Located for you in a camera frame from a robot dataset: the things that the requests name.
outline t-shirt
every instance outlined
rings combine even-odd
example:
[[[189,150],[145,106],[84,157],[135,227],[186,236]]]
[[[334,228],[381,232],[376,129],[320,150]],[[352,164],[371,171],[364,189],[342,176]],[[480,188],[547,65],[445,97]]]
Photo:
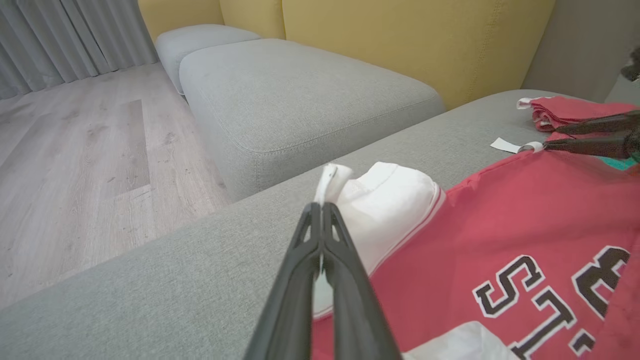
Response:
[[[639,245],[640,178],[523,152],[449,190],[371,283],[403,352],[478,321],[522,359],[571,359],[593,348]],[[332,318],[314,322],[314,358],[332,349]]]

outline gray curtain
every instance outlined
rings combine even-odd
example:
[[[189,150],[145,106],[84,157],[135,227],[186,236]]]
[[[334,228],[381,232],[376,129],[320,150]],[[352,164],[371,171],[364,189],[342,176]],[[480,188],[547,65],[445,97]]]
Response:
[[[156,61],[137,0],[0,0],[0,99]]]

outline gray wall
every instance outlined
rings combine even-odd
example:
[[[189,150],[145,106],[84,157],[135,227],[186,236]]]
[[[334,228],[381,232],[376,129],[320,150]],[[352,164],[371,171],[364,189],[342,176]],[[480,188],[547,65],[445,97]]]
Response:
[[[640,0],[556,0],[522,88],[603,102],[640,45]]]

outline couch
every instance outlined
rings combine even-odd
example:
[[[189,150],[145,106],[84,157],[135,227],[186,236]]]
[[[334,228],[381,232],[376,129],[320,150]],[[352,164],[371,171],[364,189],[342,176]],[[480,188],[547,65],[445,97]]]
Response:
[[[233,107],[242,111],[251,107],[232,103],[259,103],[268,109],[277,97],[268,101],[260,97],[267,96],[268,84],[284,76],[302,86],[296,87],[302,89],[298,93],[283,92],[286,104],[295,106],[291,99],[305,104],[296,114],[306,114],[305,109],[316,114],[325,111],[344,121],[331,129],[321,126],[318,118],[301,117],[299,126],[309,128],[293,132],[323,137],[323,131],[338,131],[337,140],[320,148],[328,153],[327,160],[353,168],[356,175],[376,161],[398,163],[425,172],[445,189],[508,156],[489,146],[496,137],[514,143],[544,139],[531,114],[517,110],[515,104],[521,97],[555,94],[514,89],[522,83],[552,5],[551,0],[188,0],[179,4],[140,0],[145,23],[156,40],[161,34],[201,24],[224,23],[247,31],[244,34],[250,38],[195,49],[179,64],[180,85],[202,135],[211,136],[208,142],[218,147],[216,151],[228,150],[230,163],[234,159],[249,165],[256,162],[241,159],[237,149],[251,145],[256,146],[254,150],[268,150],[267,146],[280,144],[278,136],[267,133],[268,124],[258,123],[257,130],[243,132],[243,113]],[[292,55],[283,57],[283,53]],[[277,66],[291,58],[306,59],[313,66],[304,67],[300,64],[305,61],[297,60],[291,66]],[[261,59],[269,66],[261,65]],[[210,70],[208,61],[224,71]],[[326,85],[330,91],[320,93],[301,84],[301,74],[322,83],[334,71],[323,66],[331,63],[337,64],[331,69],[347,68],[356,72],[355,77],[337,78],[340,86],[331,87],[330,82]],[[262,81],[261,92],[242,78],[252,69],[261,71],[251,76]],[[209,82],[198,81],[205,72]],[[377,79],[384,79],[384,86]],[[312,102],[304,102],[305,94],[328,97],[343,86],[352,86],[343,95],[349,104],[355,103],[353,108],[346,104],[315,108]],[[377,108],[385,105],[379,103],[384,98],[380,92],[385,91],[394,106],[409,101],[399,107],[404,109],[400,116]],[[258,99],[247,102],[248,94]],[[333,100],[340,104],[340,96]],[[371,122],[379,117],[372,115],[375,111],[368,113],[363,104],[386,117]],[[339,132],[355,126],[353,119],[361,119],[363,113],[367,131]],[[233,136],[214,137],[232,126],[237,127]],[[358,142],[361,134],[365,139]],[[211,143],[214,139],[222,141]],[[332,146],[339,146],[339,151]],[[280,158],[277,166],[287,167],[288,161],[300,164],[299,160]],[[253,184],[244,184],[236,194],[241,199],[237,203],[0,310],[0,354],[6,358],[242,357],[300,212],[312,200],[321,173],[321,163],[316,165],[320,166],[294,167],[286,173],[287,179],[258,186],[249,191],[257,192],[251,196],[245,190]],[[244,177],[247,173],[225,182],[229,186],[228,179]]]

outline yellow backrest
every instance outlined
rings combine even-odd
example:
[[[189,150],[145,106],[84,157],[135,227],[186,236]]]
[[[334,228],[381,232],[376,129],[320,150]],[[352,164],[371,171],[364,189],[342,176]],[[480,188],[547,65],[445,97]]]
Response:
[[[449,109],[520,88],[553,5],[554,0],[282,0],[288,40],[421,80]]]
[[[224,24],[218,0],[138,0],[151,39],[169,30],[198,24]]]
[[[220,0],[225,25],[241,28],[263,38],[284,39],[280,0]]]

